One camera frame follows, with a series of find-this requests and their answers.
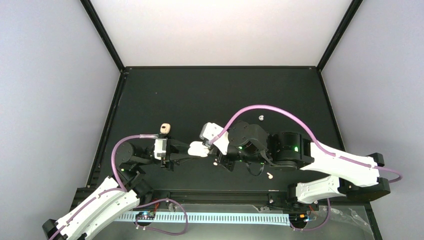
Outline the white earbuds charging case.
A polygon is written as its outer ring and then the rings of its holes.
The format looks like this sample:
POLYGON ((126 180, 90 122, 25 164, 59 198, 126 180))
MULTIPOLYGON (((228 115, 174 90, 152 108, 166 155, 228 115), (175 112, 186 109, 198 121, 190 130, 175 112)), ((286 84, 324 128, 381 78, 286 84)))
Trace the white earbuds charging case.
POLYGON ((210 152, 210 148, 203 144, 202 141, 193 141, 190 143, 187 153, 190 156, 206 158, 210 152))

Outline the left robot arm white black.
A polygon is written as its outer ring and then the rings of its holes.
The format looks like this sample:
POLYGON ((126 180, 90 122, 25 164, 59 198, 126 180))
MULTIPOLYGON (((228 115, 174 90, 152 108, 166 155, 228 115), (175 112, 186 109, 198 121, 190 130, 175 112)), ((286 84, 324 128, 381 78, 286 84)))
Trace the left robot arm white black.
POLYGON ((167 138, 163 134, 138 134, 121 139, 112 149, 111 166, 113 176, 106 177, 103 183, 77 207, 58 220, 47 220, 42 228, 49 240, 91 240, 101 230, 128 211, 156 206, 161 202, 171 202, 180 206, 175 200, 162 198, 152 200, 151 189, 143 183, 142 170, 132 177, 119 173, 116 168, 117 154, 123 153, 123 144, 132 139, 153 139, 153 149, 147 151, 145 160, 173 163, 172 149, 184 159, 205 157, 206 152, 198 151, 204 145, 194 141, 191 144, 181 143, 167 138))

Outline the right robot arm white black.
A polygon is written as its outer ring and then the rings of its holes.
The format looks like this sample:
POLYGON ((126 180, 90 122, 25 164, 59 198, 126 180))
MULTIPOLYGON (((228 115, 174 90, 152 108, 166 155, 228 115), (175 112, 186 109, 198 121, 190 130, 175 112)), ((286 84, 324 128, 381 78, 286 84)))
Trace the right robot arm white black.
POLYGON ((228 171, 235 162, 258 163, 281 171, 315 171, 325 177, 310 182, 292 183, 285 204, 293 210, 322 199, 345 197, 351 201, 371 202, 391 192, 388 179, 381 177, 384 166, 380 153, 358 156, 319 145, 296 132, 270 134, 257 124, 240 121, 218 135, 213 124, 203 134, 212 141, 208 155, 228 171))

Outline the beige small earbuds case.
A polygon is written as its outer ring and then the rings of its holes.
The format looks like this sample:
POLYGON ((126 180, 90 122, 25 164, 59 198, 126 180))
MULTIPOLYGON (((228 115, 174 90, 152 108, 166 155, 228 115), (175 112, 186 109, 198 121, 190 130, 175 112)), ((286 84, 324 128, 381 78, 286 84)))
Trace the beige small earbuds case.
POLYGON ((169 123, 162 123, 160 126, 160 133, 163 135, 169 134, 171 131, 171 125, 169 123))

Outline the left circuit board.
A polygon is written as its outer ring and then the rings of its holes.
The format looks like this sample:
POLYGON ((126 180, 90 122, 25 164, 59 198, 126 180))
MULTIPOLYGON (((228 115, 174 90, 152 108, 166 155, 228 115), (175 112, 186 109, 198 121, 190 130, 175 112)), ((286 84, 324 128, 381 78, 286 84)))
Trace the left circuit board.
POLYGON ((147 221, 147 220, 154 220, 156 213, 154 211, 140 211, 136 216, 135 219, 138 221, 147 221))

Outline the circuit board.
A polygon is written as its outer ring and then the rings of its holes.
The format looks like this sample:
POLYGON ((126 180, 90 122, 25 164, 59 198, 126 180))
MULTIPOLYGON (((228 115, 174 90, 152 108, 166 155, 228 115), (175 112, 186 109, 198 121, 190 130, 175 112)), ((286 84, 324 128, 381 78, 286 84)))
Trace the circuit board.
POLYGON ((135 219, 138 221, 147 221, 147 220, 154 220, 156 213, 154 211, 140 211, 136 216, 135 219))
POLYGON ((289 220, 291 222, 295 222, 295 223, 299 223, 299 222, 310 222, 310 221, 315 221, 317 219, 316 216, 314 215, 308 215, 308 214, 290 214, 289 215, 289 220))

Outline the right circuit board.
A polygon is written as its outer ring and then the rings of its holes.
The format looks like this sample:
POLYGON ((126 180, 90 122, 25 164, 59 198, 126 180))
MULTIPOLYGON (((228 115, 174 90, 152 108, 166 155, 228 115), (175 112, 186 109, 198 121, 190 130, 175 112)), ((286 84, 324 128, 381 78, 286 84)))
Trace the right circuit board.
POLYGON ((310 222, 310 221, 315 221, 317 219, 316 216, 314 215, 308 215, 308 214, 290 214, 289 215, 289 220, 291 222, 295 222, 295 223, 299 223, 299 222, 310 222))

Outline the clear plastic sheet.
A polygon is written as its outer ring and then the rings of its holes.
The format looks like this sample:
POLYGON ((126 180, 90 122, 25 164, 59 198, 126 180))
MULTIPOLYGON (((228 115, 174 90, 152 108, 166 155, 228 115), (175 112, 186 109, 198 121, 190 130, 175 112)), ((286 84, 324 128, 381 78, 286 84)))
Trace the clear plastic sheet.
POLYGON ((330 222, 339 222, 360 228, 374 239, 381 238, 374 212, 370 206, 347 206, 340 205, 337 202, 335 206, 332 205, 330 207, 330 213, 328 213, 328 206, 320 205, 312 214, 319 219, 321 224, 314 227, 305 227, 303 229, 304 232, 307 230, 321 229, 325 224, 330 222))

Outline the black front aluminium rail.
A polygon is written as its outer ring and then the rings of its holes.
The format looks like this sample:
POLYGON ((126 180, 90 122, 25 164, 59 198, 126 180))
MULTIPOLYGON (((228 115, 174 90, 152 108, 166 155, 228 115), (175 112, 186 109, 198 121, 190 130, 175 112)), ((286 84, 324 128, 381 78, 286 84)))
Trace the black front aluminium rail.
POLYGON ((289 203, 285 191, 185 191, 156 189, 148 192, 141 198, 140 203, 146 204, 158 199, 172 199, 181 205, 253 205, 255 207, 269 207, 271 210, 281 210, 284 213, 304 213, 312 207, 327 206, 326 200, 319 200, 318 204, 289 203))

